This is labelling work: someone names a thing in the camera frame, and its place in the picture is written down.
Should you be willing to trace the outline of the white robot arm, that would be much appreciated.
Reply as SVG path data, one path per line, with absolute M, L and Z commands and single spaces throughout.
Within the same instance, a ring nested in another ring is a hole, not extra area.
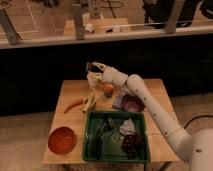
M 138 97 L 152 116 L 161 134 L 174 153 L 189 165 L 189 171 L 213 171 L 213 128 L 190 135 L 148 90 L 137 74 L 127 75 L 99 62 L 86 64 L 89 85 L 97 82 L 112 84 Z

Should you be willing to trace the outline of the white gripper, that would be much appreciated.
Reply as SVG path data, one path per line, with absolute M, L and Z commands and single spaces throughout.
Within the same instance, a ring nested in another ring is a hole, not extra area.
M 98 76 L 98 79 L 102 81 L 103 83 L 112 83 L 115 74 L 118 72 L 117 69 L 107 66 L 105 64 L 99 64 L 98 67 L 93 65 L 92 63 L 88 62 L 86 64 L 86 71 L 87 72 L 95 72 L 95 73 L 101 73 Z

